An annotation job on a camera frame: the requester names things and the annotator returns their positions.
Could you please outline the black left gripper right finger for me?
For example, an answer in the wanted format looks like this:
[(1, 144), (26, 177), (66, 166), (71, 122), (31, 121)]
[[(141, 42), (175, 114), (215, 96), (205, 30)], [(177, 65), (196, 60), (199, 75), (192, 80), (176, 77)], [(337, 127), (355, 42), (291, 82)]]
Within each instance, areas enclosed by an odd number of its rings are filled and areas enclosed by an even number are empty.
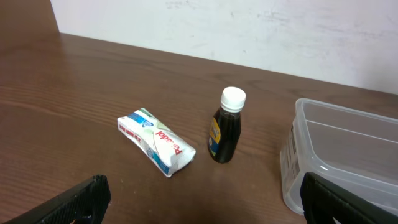
[(397, 224), (396, 215), (313, 172), (305, 173), (300, 196), (308, 224)]

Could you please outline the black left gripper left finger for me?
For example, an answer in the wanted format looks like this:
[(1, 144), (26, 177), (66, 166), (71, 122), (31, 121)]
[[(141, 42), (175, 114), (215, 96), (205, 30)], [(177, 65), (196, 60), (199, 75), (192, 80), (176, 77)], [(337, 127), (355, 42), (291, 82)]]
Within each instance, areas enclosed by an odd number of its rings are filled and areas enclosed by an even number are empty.
[(101, 224), (111, 200), (105, 175), (94, 175), (4, 224)]

